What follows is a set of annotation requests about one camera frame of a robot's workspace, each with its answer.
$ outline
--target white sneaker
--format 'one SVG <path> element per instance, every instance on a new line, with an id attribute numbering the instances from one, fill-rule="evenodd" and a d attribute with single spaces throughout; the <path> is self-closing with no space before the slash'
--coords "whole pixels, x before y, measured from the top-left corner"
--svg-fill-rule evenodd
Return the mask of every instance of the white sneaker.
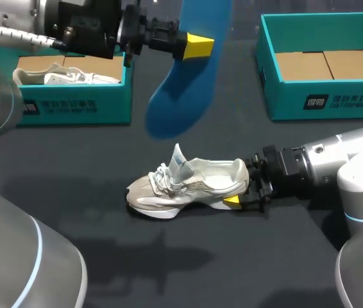
<path id="1" fill-rule="evenodd" d="M 249 173 L 241 159 L 195 158 L 187 162 L 176 144 L 169 167 L 162 164 L 156 172 L 133 182 L 126 199 L 144 215 L 171 219 L 192 202 L 206 203 L 214 209 L 240 209 L 224 199 L 245 193 L 248 185 Z"/>
<path id="2" fill-rule="evenodd" d="M 113 77 L 87 74 L 75 67 L 64 67 L 54 63 L 45 71 L 29 72 L 16 69 L 13 80 L 17 85 L 67 85 L 67 84 L 117 84 Z"/>
<path id="3" fill-rule="evenodd" d="M 45 85 L 103 85 L 103 84 L 118 84 L 121 83 L 113 77 L 102 76 L 94 73 L 84 73 L 83 71 L 70 67 L 66 74 L 47 73 L 45 75 Z"/>

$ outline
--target blue insole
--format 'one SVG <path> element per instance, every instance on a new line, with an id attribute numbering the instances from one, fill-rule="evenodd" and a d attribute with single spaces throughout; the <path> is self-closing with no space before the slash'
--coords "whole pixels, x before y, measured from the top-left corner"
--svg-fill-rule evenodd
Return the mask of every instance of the blue insole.
<path id="1" fill-rule="evenodd" d="M 187 131 L 213 101 L 217 68 L 230 29 L 232 0 L 183 0 L 180 30 L 214 39 L 210 58 L 175 61 L 149 101 L 146 128 L 157 139 Z"/>

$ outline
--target shoe lace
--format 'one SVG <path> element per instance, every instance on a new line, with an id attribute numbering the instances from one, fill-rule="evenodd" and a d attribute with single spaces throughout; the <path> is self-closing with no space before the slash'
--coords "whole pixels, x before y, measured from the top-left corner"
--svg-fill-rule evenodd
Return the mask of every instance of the shoe lace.
<path id="1" fill-rule="evenodd" d="M 95 73 L 87 74 L 83 72 L 81 69 L 78 69 L 77 67 L 71 67 L 70 68 L 70 75 L 74 74 L 75 81 L 84 81 L 85 83 L 93 83 L 94 82 L 94 76 Z"/>
<path id="2" fill-rule="evenodd" d="M 172 181 L 168 175 L 169 168 L 166 164 L 161 164 L 156 172 L 149 173 L 149 181 L 155 194 L 174 193 L 176 189 L 172 188 Z"/>

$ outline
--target cable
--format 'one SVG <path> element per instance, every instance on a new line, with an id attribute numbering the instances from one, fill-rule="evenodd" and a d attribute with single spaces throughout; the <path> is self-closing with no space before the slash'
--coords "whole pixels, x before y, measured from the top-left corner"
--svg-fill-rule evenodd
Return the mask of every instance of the cable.
<path id="1" fill-rule="evenodd" d="M 37 35 L 25 31 L 0 27 L 0 45 L 7 46 L 15 42 L 32 44 L 34 46 L 52 47 L 56 42 L 54 38 L 49 38 L 44 35 Z"/>

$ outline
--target teal box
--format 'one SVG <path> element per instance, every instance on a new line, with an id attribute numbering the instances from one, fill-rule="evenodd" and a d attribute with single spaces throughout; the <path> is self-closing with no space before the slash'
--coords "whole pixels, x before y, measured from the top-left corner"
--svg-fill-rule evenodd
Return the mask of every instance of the teal box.
<path id="1" fill-rule="evenodd" d="M 285 81 L 276 53 L 363 50 L 363 13 L 263 15 L 257 69 L 272 120 L 363 118 L 363 79 Z"/>
<path id="2" fill-rule="evenodd" d="M 0 47 L 0 71 L 9 79 L 21 56 L 54 56 L 54 49 L 35 54 Z M 123 67 L 122 83 L 115 85 L 22 85 L 25 102 L 21 125 L 129 124 L 132 68 Z"/>

